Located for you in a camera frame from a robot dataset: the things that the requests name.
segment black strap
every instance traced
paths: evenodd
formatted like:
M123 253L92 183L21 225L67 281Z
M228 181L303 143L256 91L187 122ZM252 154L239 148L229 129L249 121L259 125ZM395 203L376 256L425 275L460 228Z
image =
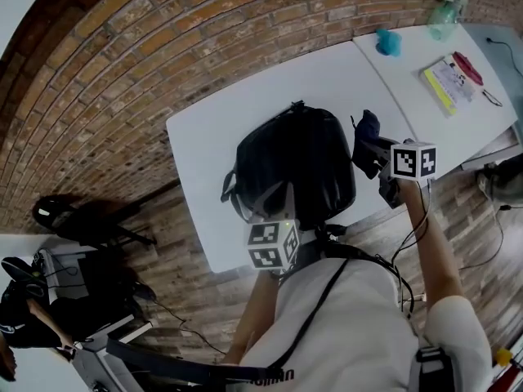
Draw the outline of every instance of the black strap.
M272 363L269 368L282 368L284 364L287 363L291 355L293 354L294 350L296 349L299 342L302 340L302 338L305 336L305 333L309 329L309 326L312 323L312 320L314 319L316 313L320 310L322 304L327 299L327 296L329 295L331 289L333 288L334 284L342 274L343 270L345 269L346 264L349 262L349 259L345 259L343 261L342 265L340 265L340 268L337 270L337 272L334 274L334 276L329 280L329 283L327 283L327 286L325 287L323 293L320 296L320 299L318 300L318 303L316 304L316 307L312 310L312 312L309 314L305 322L300 327L299 331L297 332L296 337L294 338L293 343L291 346L283 353L283 355L276 360L274 363Z
M419 390L423 392L455 391L452 360L442 348L423 347L416 353L416 360L421 365Z
M236 174L235 169L233 168L231 171L229 171L226 175L226 178L223 180L223 188L221 189L221 197L220 200L222 203L227 202L230 200L232 203L232 207L235 209L236 213L240 218L242 218L245 222L248 222L247 218L245 218L244 213L242 212L242 208L239 205L238 196L236 195L235 191L235 185L229 189L230 181L232 180L232 176Z
M236 174L236 171L233 168L231 171L229 171L227 173L226 178L223 180L223 188L221 189L221 197L220 197L220 200L222 203L225 203L230 199L230 194L234 187L229 189L229 186L230 186L230 181L232 180L232 176L234 174Z

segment yellow booklet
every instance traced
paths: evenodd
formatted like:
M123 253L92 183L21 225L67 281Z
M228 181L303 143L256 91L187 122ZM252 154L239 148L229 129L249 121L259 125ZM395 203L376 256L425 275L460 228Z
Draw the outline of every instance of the yellow booklet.
M466 109L472 102L474 86L452 56L446 56L423 70L421 78L449 114L454 115L459 110Z

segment cable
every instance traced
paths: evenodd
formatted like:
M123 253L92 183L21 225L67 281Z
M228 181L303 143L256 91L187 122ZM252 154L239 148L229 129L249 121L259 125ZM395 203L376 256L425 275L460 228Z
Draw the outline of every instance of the cable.
M180 321L180 325L178 326L178 329L180 331L185 331L185 332L192 332L193 334L196 334L198 337L200 337L200 339L205 343L207 344L209 347L211 347L213 350L217 351L218 353L221 353L223 355L226 355L226 353L224 353L223 351L217 349L214 345L212 345L210 342L207 341L207 338L205 338L202 334L200 334L199 332L197 331L194 331L194 330L191 330L189 328L182 328L181 326L187 322L186 319L183 319L183 318L180 318L178 315L174 314L167 306L161 304L160 302L158 301L153 301L156 305L158 306L161 306L162 308L164 308L169 314L171 314L174 318L176 318L178 321Z
M488 43L498 43L498 44L505 45L506 47L508 47L508 49L510 50L510 57L512 58L512 64L514 65L514 69L515 69L515 70L517 71L517 73L521 76L521 78L523 78L523 74L522 74L521 71L517 68L516 62L514 61L514 53L512 52L512 48L511 48L511 46L508 45L506 42L493 41L493 40L490 39L490 38L487 38L487 42L488 42Z
M418 183L418 188L419 188L419 196L422 200L422 206L423 206L423 211L425 212L425 215L423 215L423 218L419 221L419 223L416 225L416 228L414 228L412 231L410 231L407 236L405 237L405 239L403 240L403 242L400 244L400 247L396 250L396 252L394 253L394 255L392 256L392 259L391 259L391 264L392 266L394 266L394 261L396 260L396 258L398 257L398 254L400 254L400 252L402 252L403 250L406 250L407 248L409 247L412 247L414 244L416 244L420 239L422 239L425 234L427 233L428 231L428 214L431 210L431 192L432 192L432 189L431 189L431 181L428 180L427 181L427 188L428 188L428 205L427 205L427 210L425 210L425 203L423 202L423 192L422 192L422 186L419 185ZM419 239L417 239L416 241L414 241L413 243L411 243L410 245L408 246L405 246L405 244L413 237L415 236L415 234L420 230L420 228L423 226L423 224L425 223L425 221L427 221L427 225L425 225L425 230L423 231L423 233L421 234L421 236L419 237Z
M85 286L85 283L82 283L82 284L65 284L65 285L56 285L56 286L49 286L47 289L52 289L54 287L81 287L81 286Z
M511 209L523 209L523 206L502 205L499 207L500 211L510 211Z
M58 271L63 271L63 270L65 270L65 272L66 272L69 276L76 276L76 275L78 274L78 268L73 267L73 266L64 267L64 265L60 263L60 260L58 260L58 259L55 257L55 255L53 254L53 252L52 252L49 248L40 248L40 249L38 250L38 253L39 253L39 254L42 254L41 251L44 251L45 253L49 254L49 255L51 256L51 258L52 258L54 261L56 261L56 263L61 267L61 269L58 270ZM75 269L75 270L76 270L76 273L70 273L69 271L67 271L67 269ZM47 276L51 276L51 275L53 275L53 274L56 274L56 273L58 273L58 271L56 271L56 272L54 272L54 273L51 273L51 274L46 274L46 277L47 277Z
M466 266L462 267L461 269L458 269L458 271L473 269L476 267L481 267L482 265L486 265L486 264L490 263L494 258L496 258L496 256L499 254L499 252L501 251L501 247L503 246L503 240L505 239L503 227L501 226L501 224L499 223L499 220L498 220L498 214L500 213L500 211L502 211L502 209L499 209L496 213L494 213L494 222L499 227L499 231L501 232L501 242L499 243L499 247L496 250L496 252L494 253L494 255L491 256L488 260L483 261L482 263L478 263L477 265L466 265Z
M74 274L71 274L70 272L68 272L67 270L69 269L75 269L76 270L76 273ZM69 276L76 276L78 274L78 268L74 267L73 265L69 265L67 267L64 267L63 269L60 269L60 270L57 270L57 271L54 271L50 274L46 274L45 277L49 277L49 276L52 276L53 274L56 274L56 273L60 273L61 271L65 271Z

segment clear bottle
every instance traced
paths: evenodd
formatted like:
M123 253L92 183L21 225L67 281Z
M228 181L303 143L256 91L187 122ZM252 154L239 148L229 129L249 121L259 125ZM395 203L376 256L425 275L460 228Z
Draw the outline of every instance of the clear bottle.
M434 9L427 22L429 32L436 41L446 41L456 29L458 16L462 16L468 0L443 0Z
M456 5L454 0L443 0L443 3L434 9L427 26L431 36L436 41L446 41L456 26Z

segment white t-shirt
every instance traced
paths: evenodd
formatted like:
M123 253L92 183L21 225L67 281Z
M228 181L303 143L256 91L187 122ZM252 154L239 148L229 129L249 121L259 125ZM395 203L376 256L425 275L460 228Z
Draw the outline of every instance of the white t-shirt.
M274 325L246 353L242 366L266 368L291 345L343 259L325 259L292 276L279 290ZM447 297L427 315L422 345L440 345L454 356L463 387L481 392L492 380L489 342L469 301ZM284 365L285 381L258 381L238 391L377 392L408 389L420 347L399 311L392 275L380 265L351 261L307 333Z

